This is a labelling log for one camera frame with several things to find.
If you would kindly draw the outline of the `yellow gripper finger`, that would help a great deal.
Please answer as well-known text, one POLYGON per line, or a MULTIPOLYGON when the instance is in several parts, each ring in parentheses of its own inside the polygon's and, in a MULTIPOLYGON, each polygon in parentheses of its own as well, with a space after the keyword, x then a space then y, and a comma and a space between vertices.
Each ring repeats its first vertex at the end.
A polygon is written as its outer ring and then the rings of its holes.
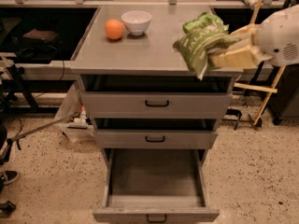
POLYGON ((261 62, 271 59, 271 55, 262 52, 258 46, 252 45, 209 56, 209 61, 220 68, 251 69, 257 67, 261 62))
POLYGON ((250 23, 232 32, 232 36, 238 38, 237 44, 253 45, 258 24, 250 23))

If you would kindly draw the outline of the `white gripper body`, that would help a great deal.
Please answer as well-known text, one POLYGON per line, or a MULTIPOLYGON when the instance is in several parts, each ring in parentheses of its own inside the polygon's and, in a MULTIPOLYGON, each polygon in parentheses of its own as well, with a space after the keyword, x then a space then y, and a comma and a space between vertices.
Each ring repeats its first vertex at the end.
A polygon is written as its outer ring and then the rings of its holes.
POLYGON ((274 66, 299 63, 299 5, 277 11, 257 28, 254 44, 272 57, 274 66))

